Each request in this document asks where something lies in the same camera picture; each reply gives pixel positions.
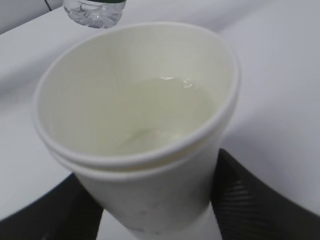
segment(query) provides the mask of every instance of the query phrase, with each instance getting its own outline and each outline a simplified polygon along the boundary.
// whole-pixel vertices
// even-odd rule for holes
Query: paper cup
[[[99,130],[90,121],[91,98],[103,94],[99,86],[112,90],[117,81],[165,76],[198,82],[212,96],[216,113],[159,149],[95,154]],[[33,116],[54,158],[101,206],[132,231],[160,235],[188,226],[208,207],[219,144],[239,86],[236,58],[214,32],[182,23],[144,23],[104,31],[60,56],[40,80]],[[116,131],[116,121],[107,118],[105,124]]]

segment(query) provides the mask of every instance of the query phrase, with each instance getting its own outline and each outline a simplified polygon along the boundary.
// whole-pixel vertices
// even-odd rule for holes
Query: white surface
[[[1,0],[0,34],[48,12],[44,0]]]
[[[129,0],[120,24],[176,19],[221,30],[243,69],[239,105],[222,146],[269,186],[320,214],[319,1],[266,0],[233,19],[223,17],[221,1],[186,2]],[[58,9],[0,36],[0,216],[67,175],[33,132],[27,99],[48,62],[92,32]]]

